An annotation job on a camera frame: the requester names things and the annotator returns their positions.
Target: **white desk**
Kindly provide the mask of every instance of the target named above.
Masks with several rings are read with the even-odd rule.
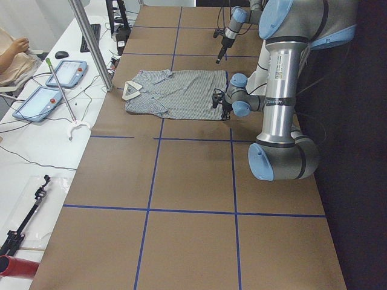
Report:
[[[108,19],[107,17],[101,16],[89,16],[89,21],[91,24],[100,23],[102,25],[99,47],[105,63],[109,64],[113,53],[116,53],[117,50],[115,42],[111,40],[110,33],[107,31],[104,34],[106,30],[105,23],[108,22]],[[93,78],[99,75],[93,58],[91,57],[91,53],[79,52],[81,38],[82,34],[78,24],[76,20],[73,20],[48,55],[54,67],[60,62],[60,60],[57,60],[54,57],[55,52],[59,50],[64,50],[69,53],[70,56],[67,58],[68,60],[85,60],[88,63],[88,70],[79,84],[74,89],[65,90],[69,100],[84,90],[92,82]],[[36,74],[45,72],[49,72],[49,69],[47,64],[43,62],[41,67],[36,71]],[[36,80],[44,85],[47,78],[48,75],[37,77]],[[34,81],[29,81],[22,94],[19,96],[19,99],[25,100],[37,86],[38,84]],[[98,77],[86,92],[91,97],[92,102],[85,114],[84,121],[93,126],[106,94],[106,89],[103,86],[101,78]],[[89,102],[90,98],[84,93],[81,93],[70,101],[71,108],[77,119],[80,120],[82,118]],[[20,104],[21,102],[14,103],[13,108],[17,108]],[[10,109],[0,122],[0,132],[12,130],[28,123],[26,121],[17,121],[4,124],[16,120],[12,117],[12,113],[13,110]],[[59,105],[48,118],[67,118],[71,120],[70,113],[65,104]],[[9,151],[22,155],[30,161],[76,169],[88,142],[90,130],[85,126],[73,130],[73,140],[69,141],[67,138],[67,128],[69,125],[70,123],[66,120],[44,120],[42,123],[32,123],[21,129],[0,133],[0,136],[3,137],[3,141],[0,145]],[[13,209],[20,204],[19,198],[23,192],[25,192],[25,186],[31,183],[31,179],[36,180],[37,178],[43,178],[46,174],[53,179],[63,178],[67,180],[68,185],[70,185],[72,178],[75,175],[75,170],[55,169],[52,167],[41,167],[30,164],[18,156],[0,149],[0,244],[2,244],[7,237],[8,230],[4,227],[6,227],[7,219],[9,215],[12,214]],[[37,187],[31,192],[32,196],[36,190]],[[42,210],[44,206],[50,206],[49,194],[50,192],[48,192],[48,198],[44,200],[41,205]],[[44,218],[50,219],[50,221],[54,223],[59,214],[59,210],[60,209]],[[20,223],[23,221],[25,215],[20,217]],[[34,220],[34,218],[35,217],[33,216],[31,222],[39,222],[38,219]],[[40,262],[43,251],[19,250],[15,256]],[[28,289],[30,285],[31,280],[16,279],[12,277],[0,278],[0,290],[23,290]]]

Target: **computer mouse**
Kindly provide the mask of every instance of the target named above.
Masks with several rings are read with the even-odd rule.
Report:
[[[64,59],[65,57],[68,57],[68,52],[66,52],[66,51],[58,51],[55,54],[56,59]]]

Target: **cardboard surface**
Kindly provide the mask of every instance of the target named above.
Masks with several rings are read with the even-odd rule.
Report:
[[[63,208],[31,289],[131,288],[144,220],[138,211]]]
[[[141,69],[255,70],[257,30],[215,63],[218,12],[141,8],[31,290],[345,289],[313,176],[265,182],[250,172],[261,113],[194,121],[124,111],[123,85]]]

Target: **white wall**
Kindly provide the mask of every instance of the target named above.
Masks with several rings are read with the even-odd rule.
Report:
[[[89,15],[107,15],[104,0],[81,0]],[[195,0],[144,0],[151,6],[195,6]],[[138,12],[138,0],[125,0],[127,10]],[[50,51],[74,14],[68,0],[0,0],[0,26],[14,37],[27,37],[32,50]]]

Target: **red object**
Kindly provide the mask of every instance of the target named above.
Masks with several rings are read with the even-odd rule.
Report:
[[[24,260],[13,256],[0,256],[0,276],[33,279],[38,262]]]

